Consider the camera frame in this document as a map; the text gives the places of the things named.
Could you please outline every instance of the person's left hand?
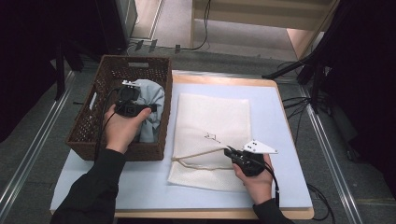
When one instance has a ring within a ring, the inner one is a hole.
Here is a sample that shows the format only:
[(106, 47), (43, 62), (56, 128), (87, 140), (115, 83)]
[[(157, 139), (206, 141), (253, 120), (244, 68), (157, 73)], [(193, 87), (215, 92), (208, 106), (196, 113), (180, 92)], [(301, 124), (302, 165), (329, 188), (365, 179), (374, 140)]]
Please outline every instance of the person's left hand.
[(106, 126), (106, 148), (124, 154), (128, 149), (128, 145), (132, 142), (132, 140), (134, 140), (134, 136), (136, 135), (140, 124), (151, 113), (151, 109), (146, 108), (142, 110), (134, 118), (125, 118), (118, 115), (117, 113), (113, 115), (115, 107), (115, 105), (112, 105), (108, 109), (108, 111), (105, 113), (105, 119), (103, 121), (104, 125), (108, 121)]

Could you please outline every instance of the white tabletop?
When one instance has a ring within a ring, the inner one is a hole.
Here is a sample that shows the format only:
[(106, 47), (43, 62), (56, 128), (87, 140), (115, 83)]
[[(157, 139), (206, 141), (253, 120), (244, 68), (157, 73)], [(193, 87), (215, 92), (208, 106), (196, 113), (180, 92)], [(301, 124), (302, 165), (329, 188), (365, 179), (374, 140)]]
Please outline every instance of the white tabletop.
[[(276, 87), (174, 83), (164, 159), (125, 164), (120, 177), (116, 211), (251, 209), (252, 201), (246, 192), (196, 189), (167, 182), (171, 167), (177, 97), (181, 92), (249, 99), (253, 138), (278, 150), (278, 154), (271, 155), (271, 160), (280, 187), (281, 209), (312, 208)], [(74, 181), (91, 167), (92, 161), (84, 161), (73, 150), (70, 151), (54, 191), (51, 211), (60, 205)]]

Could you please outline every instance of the black curtain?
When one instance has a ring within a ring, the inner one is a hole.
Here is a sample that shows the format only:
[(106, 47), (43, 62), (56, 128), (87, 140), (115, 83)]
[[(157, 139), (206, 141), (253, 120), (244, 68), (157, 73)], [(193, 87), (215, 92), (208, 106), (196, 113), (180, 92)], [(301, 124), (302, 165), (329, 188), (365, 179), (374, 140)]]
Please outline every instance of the black curtain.
[(332, 70), (321, 89), (358, 135), (349, 145), (384, 174), (396, 198), (396, 16), (391, 1), (353, 4), (323, 52)]

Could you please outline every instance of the drawstring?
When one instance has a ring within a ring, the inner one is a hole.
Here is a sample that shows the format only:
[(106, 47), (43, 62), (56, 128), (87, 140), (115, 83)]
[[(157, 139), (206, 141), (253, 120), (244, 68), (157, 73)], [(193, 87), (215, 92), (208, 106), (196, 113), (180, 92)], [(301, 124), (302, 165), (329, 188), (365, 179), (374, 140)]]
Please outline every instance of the drawstring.
[(224, 148), (213, 149), (213, 150), (209, 150), (209, 151), (206, 151), (206, 152), (192, 154), (192, 155), (186, 156), (186, 157), (173, 157), (171, 160), (172, 161), (177, 161), (178, 163), (180, 163), (182, 166), (184, 166), (186, 168), (191, 168), (191, 169), (195, 169), (195, 170), (208, 170), (208, 171), (213, 171), (213, 170), (232, 170), (233, 169), (232, 167), (207, 168), (207, 167), (203, 167), (201, 165), (189, 165), (189, 164), (185, 163), (184, 161), (182, 161), (184, 159), (199, 157), (199, 156), (203, 156), (205, 154), (209, 154), (209, 153), (213, 153), (213, 152), (217, 152), (217, 151), (221, 151), (221, 150), (224, 150)]

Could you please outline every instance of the metal rail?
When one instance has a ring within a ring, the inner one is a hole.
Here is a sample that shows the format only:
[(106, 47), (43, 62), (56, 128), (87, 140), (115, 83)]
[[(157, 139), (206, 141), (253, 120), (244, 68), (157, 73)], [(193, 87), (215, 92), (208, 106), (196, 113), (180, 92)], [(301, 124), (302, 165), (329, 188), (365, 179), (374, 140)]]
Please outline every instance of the metal rail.
[(70, 94), (75, 79), (75, 72), (69, 72), (69, 74), (65, 78), (65, 92), (63, 96), (52, 105), (52, 108), (50, 109), (47, 117), (45, 118), (43, 124), (35, 135), (35, 139), (29, 146), (29, 149), (26, 151), (26, 154), (23, 157), (17, 171), (15, 172), (14, 176), (12, 176), (5, 190), (1, 194), (0, 223), (4, 223), (4, 221), (6, 220), (12, 204), (14, 204), (15, 199), (20, 193), (25, 180), (27, 179), (38, 155), (40, 154), (41, 148), (46, 142), (55, 121), (59, 117), (59, 114), (64, 107), (64, 103)]
[[(300, 86), (300, 90), (303, 96), (309, 97), (309, 91), (305, 86)], [(361, 214), (359, 213), (355, 199), (349, 190), (349, 186), (347, 185), (343, 172), (341, 171), (337, 159), (335, 158), (335, 155), (332, 151), (332, 146), (330, 145), (329, 139), (327, 138), (327, 135), (321, 124), (320, 118), (317, 114), (315, 114), (314, 110), (310, 106), (307, 107), (307, 111), (317, 134), (323, 155), (326, 159), (327, 165), (329, 166), (330, 173), (332, 174), (332, 179), (338, 190), (338, 194), (340, 195), (341, 202), (346, 210), (349, 223), (361, 224), (363, 223)]]

